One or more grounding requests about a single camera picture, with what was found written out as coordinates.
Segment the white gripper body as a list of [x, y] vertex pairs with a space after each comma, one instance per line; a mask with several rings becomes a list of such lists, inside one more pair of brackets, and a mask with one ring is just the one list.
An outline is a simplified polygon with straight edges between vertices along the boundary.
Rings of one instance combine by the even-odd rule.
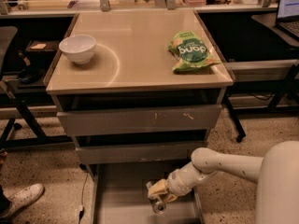
[[198, 184], [199, 177], [200, 172], [189, 162], [168, 176], [168, 188], [176, 196], [185, 196]]

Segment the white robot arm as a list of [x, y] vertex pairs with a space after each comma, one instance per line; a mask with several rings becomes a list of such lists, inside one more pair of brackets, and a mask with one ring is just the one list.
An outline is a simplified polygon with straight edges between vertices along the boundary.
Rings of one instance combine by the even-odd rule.
[[168, 178], [148, 184], [153, 211], [184, 196], [218, 172], [238, 176], [257, 185], [254, 224], [299, 224], [299, 142], [271, 147], [264, 156], [223, 154], [197, 148], [191, 161]]

